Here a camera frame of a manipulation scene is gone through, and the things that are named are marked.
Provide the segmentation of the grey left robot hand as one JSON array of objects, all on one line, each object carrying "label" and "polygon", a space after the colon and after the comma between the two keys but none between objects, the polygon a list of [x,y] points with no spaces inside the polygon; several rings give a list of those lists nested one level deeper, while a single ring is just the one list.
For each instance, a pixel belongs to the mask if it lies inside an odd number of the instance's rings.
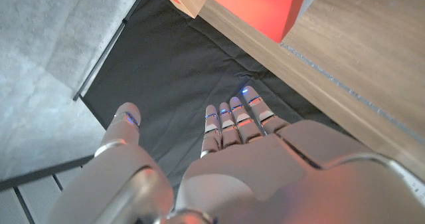
[{"label": "grey left robot hand", "polygon": [[423,223],[424,182],[323,124],[293,124],[251,87],[207,106],[201,155],[177,191],[139,146],[141,114],[116,111],[48,223]]}]

